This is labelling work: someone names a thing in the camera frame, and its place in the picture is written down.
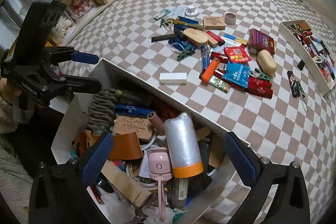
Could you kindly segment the person left hand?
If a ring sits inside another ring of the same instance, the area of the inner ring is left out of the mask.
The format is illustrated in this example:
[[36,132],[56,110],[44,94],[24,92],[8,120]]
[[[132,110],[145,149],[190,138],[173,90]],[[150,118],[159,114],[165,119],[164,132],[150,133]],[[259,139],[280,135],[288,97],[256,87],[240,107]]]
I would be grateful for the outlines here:
[[1,97],[9,104],[13,103],[15,96],[20,96],[22,91],[16,84],[8,81],[6,78],[1,77]]

